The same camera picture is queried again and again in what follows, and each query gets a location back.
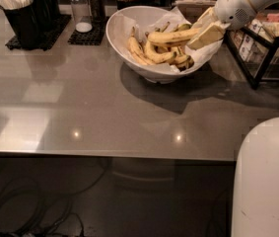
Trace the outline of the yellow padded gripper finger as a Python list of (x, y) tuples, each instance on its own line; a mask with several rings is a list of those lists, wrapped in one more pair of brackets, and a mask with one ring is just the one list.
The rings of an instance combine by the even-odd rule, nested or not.
[(217, 17), (215, 15), (215, 10), (213, 7), (209, 7), (192, 25), (194, 29), (203, 28), (209, 26), (211, 23), (215, 22)]
[(200, 49), (215, 41), (221, 40), (224, 37), (226, 29), (229, 25), (229, 23), (223, 24), (220, 21), (211, 23), (208, 27), (191, 39), (187, 43), (187, 46), (191, 49)]

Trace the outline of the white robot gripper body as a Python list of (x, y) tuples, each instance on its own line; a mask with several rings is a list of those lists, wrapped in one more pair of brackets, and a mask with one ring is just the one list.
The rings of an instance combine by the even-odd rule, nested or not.
[(217, 18), (228, 25), (229, 30), (242, 28), (257, 14), (252, 0), (217, 0), (214, 11)]

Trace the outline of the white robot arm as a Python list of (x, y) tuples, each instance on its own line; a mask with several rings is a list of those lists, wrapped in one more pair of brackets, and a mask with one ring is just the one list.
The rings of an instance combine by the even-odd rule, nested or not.
[[(200, 28), (187, 46), (199, 49), (218, 40), (209, 24), (221, 22), (237, 30), (279, 0), (217, 0), (211, 15), (202, 15)], [(234, 178), (231, 237), (279, 237), (279, 118), (253, 128), (242, 143)]]

